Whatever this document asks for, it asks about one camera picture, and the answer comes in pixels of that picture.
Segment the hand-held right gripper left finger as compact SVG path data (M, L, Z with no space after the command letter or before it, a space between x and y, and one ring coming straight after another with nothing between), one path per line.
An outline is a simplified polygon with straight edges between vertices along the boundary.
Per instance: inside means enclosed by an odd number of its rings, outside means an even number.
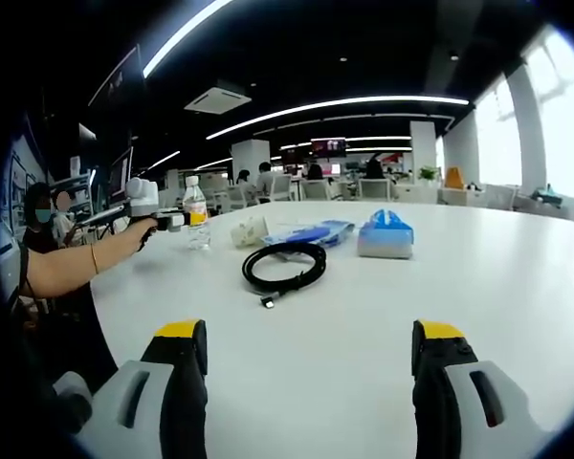
M77 440L92 458L205 458L207 328L172 322L100 388Z

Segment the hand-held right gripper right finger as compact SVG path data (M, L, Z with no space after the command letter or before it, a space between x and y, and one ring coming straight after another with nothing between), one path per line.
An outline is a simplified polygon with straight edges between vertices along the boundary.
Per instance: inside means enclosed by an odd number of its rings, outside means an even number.
M549 439L519 385L450 324L413 322L411 374L418 458L533 458Z

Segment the person's left hand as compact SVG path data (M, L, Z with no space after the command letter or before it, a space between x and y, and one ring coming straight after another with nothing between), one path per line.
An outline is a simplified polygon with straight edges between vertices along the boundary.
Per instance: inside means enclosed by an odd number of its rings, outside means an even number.
M132 255L139 251L156 230L157 226L158 221L152 217L131 223L123 233L125 253Z

